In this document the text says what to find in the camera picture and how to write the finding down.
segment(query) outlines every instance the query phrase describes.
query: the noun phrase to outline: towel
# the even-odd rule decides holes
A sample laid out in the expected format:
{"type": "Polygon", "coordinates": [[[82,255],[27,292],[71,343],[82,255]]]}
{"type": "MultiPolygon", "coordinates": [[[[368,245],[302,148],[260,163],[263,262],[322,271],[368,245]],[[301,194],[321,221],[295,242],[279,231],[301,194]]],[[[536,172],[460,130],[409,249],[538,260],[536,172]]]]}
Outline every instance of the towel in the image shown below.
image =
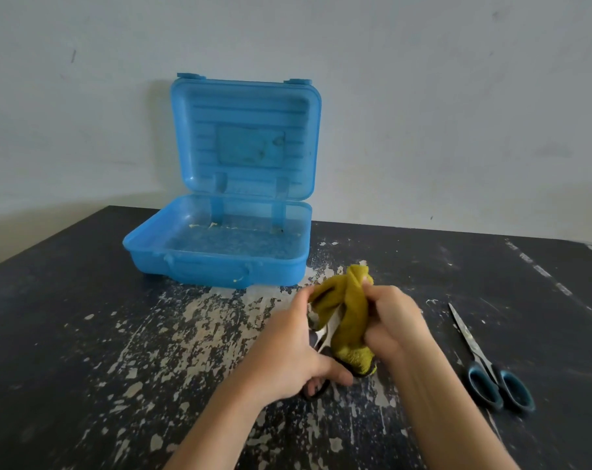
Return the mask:
{"type": "Polygon", "coordinates": [[[318,329],[329,321],[335,309],[342,303],[346,311],[331,340],[334,357],[341,361],[357,377],[376,371],[372,364],[374,354],[363,342],[368,325],[368,299],[361,286],[366,279],[374,284],[367,266],[352,265],[344,275],[336,275],[316,285],[309,301],[319,317],[318,329]]]}

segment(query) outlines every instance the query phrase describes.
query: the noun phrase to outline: container lid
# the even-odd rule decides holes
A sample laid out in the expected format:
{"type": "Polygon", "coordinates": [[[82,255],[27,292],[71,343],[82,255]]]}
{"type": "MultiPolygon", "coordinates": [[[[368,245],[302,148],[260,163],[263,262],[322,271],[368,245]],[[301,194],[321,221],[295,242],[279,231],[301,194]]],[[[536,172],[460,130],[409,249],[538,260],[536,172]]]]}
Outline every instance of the container lid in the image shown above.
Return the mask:
{"type": "Polygon", "coordinates": [[[170,92],[190,190],[298,201],[311,196],[322,100],[310,80],[178,77],[170,92]]]}

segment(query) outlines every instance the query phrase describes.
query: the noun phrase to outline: blue plastic container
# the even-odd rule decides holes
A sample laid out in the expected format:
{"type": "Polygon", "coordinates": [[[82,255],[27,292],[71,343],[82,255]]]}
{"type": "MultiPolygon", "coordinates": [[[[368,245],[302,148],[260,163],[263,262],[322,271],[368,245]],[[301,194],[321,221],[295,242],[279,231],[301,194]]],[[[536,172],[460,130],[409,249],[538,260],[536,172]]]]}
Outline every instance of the blue plastic container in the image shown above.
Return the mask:
{"type": "Polygon", "coordinates": [[[183,181],[176,198],[124,238],[139,270],[185,284],[291,286],[305,274],[320,129],[306,79],[171,88],[183,181]]]}

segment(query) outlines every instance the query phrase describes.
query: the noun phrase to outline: blue scissor handle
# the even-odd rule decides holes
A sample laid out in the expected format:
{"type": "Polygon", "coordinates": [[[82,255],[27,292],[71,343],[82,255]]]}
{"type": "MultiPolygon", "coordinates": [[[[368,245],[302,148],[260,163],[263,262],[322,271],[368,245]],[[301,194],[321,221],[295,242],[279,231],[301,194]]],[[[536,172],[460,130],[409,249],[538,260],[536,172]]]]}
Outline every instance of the blue scissor handle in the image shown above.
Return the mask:
{"type": "Polygon", "coordinates": [[[467,371],[468,388],[477,404],[490,411],[501,411],[504,404],[503,398],[498,391],[498,386],[490,379],[483,366],[475,361],[468,366],[467,371]]]}
{"type": "Polygon", "coordinates": [[[496,365],[492,365],[492,371],[498,379],[498,387],[500,387],[509,407],[520,412],[535,411],[533,396],[520,378],[496,365]]]}

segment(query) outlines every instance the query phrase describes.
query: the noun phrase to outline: black table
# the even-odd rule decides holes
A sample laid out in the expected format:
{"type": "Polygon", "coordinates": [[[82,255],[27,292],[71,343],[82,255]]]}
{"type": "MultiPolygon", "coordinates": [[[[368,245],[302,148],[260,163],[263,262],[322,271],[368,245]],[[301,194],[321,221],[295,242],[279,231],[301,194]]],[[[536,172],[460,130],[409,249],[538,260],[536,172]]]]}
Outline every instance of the black table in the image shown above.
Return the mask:
{"type": "MultiPolygon", "coordinates": [[[[123,237],[153,214],[107,207],[0,264],[0,469],[162,466],[293,288],[183,286],[138,272],[123,237]]],[[[487,415],[526,468],[592,469],[592,251],[583,244],[314,222],[309,281],[366,260],[416,299],[454,367],[446,303],[537,411],[487,415]]],[[[389,375],[289,399],[257,419],[240,468],[414,468],[389,375]]]]}

